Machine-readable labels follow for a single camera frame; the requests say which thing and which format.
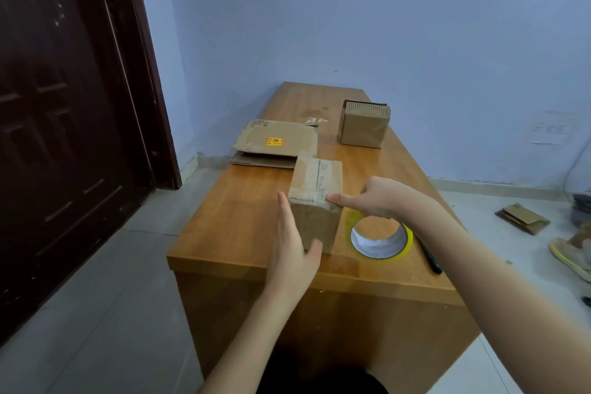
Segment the tile floor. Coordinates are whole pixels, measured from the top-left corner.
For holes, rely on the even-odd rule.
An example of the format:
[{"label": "tile floor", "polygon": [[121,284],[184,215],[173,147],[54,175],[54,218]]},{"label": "tile floor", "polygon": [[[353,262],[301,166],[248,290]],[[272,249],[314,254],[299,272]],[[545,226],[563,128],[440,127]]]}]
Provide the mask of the tile floor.
[{"label": "tile floor", "polygon": [[[164,256],[220,171],[200,169],[176,192],[158,191],[0,349],[0,394],[193,393],[202,383],[172,273]],[[567,203],[443,193],[464,225],[510,260],[576,321],[591,327],[580,295],[591,285],[546,249],[569,237]],[[552,221],[522,233],[493,212],[519,202]],[[519,394],[484,336],[431,394]]]}]

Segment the beige shoe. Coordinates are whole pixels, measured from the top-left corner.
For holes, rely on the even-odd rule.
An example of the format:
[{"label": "beige shoe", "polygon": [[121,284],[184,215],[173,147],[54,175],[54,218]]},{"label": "beige shoe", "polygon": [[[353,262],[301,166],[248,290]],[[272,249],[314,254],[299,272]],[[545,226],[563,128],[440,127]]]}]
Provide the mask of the beige shoe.
[{"label": "beige shoe", "polygon": [[548,247],[560,262],[571,268],[585,282],[591,283],[591,264],[586,262],[583,250],[575,248],[568,241],[560,238],[554,239]]}]

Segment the door panel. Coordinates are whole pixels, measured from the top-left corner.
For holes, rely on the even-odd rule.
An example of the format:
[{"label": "door panel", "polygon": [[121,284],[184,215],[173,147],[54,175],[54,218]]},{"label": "door panel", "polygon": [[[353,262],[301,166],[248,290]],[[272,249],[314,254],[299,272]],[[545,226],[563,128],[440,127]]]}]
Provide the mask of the door panel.
[{"label": "door panel", "polygon": [[120,138],[112,100],[128,94],[107,93],[91,34],[77,0],[0,0],[0,338],[150,190]]}]

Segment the person's left arm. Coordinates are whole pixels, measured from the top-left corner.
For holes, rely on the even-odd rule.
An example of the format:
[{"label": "person's left arm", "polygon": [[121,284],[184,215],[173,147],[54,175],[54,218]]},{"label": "person's left arm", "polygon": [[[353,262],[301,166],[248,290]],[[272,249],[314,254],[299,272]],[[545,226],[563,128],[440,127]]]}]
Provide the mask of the person's left arm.
[{"label": "person's left arm", "polygon": [[321,242],[313,241],[306,253],[284,193],[278,201],[277,242],[263,293],[199,394],[256,393],[279,334],[318,271]]}]

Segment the forearm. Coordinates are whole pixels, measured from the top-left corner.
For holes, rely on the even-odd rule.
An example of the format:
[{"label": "forearm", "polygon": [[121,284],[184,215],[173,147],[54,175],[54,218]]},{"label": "forearm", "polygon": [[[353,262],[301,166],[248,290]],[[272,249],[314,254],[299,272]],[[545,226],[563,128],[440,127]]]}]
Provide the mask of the forearm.
[{"label": "forearm", "polygon": [[275,293],[263,291],[199,394],[254,394],[291,311]]},{"label": "forearm", "polygon": [[429,250],[526,393],[591,386],[591,338],[512,267],[475,240],[439,203],[419,197],[398,215]]}]

